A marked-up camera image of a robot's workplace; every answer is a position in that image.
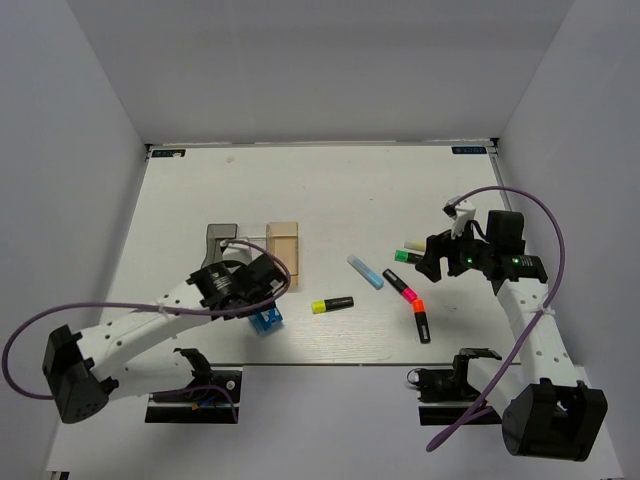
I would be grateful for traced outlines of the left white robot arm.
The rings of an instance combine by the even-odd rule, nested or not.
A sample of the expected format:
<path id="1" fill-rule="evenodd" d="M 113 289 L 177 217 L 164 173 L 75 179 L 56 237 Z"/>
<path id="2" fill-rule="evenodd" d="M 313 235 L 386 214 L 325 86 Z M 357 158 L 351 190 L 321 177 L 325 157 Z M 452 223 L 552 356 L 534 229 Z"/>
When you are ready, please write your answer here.
<path id="1" fill-rule="evenodd" d="M 198 349 L 174 347 L 160 356 L 150 350 L 216 319 L 262 313 L 289 285 L 281 262 L 268 254 L 248 264 L 221 261 L 191 273 L 150 311 L 134 306 L 121 318 L 78 332 L 57 328 L 49 335 L 42 369 L 61 421 L 81 422 L 124 397 L 199 399 L 221 393 Z"/>

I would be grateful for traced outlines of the blue stationery block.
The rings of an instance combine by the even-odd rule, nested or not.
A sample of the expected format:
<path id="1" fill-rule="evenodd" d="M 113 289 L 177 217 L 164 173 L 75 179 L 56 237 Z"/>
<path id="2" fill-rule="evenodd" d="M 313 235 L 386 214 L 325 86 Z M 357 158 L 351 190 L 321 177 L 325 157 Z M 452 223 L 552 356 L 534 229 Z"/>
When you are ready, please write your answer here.
<path id="1" fill-rule="evenodd" d="M 282 314 L 277 307 L 250 315 L 248 319 L 254 331 L 261 336 L 278 330 L 283 322 Z"/>

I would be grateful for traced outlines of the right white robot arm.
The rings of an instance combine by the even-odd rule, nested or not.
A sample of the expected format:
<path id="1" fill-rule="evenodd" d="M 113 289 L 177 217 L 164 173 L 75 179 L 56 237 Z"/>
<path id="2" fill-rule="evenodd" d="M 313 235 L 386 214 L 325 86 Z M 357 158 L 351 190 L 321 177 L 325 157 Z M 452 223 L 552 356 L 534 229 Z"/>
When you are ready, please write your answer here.
<path id="1" fill-rule="evenodd" d="M 571 361 L 554 314 L 544 308 L 548 276 L 541 259 L 525 252 L 524 217 L 492 210 L 481 229 L 472 207 L 448 207 L 451 229 L 431 235 L 417 264 L 432 282 L 477 270 L 491 283 L 519 347 L 519 366 L 489 385 L 502 357 L 490 348 L 462 348 L 446 370 L 416 369 L 410 384 L 425 404 L 477 402 L 473 420 L 491 408 L 514 456 L 583 462 L 607 413 L 604 393 L 588 387 Z"/>

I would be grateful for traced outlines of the pink highlighter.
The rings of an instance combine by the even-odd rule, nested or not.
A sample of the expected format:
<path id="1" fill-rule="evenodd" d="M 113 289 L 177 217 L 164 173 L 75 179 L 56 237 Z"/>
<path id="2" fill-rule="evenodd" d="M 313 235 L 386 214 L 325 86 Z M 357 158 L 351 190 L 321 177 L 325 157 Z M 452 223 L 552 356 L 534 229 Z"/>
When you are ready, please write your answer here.
<path id="1" fill-rule="evenodd" d="M 411 289 L 397 274 L 391 269 L 382 272 L 383 277 L 389 284 L 409 303 L 413 303 L 418 295 Z"/>

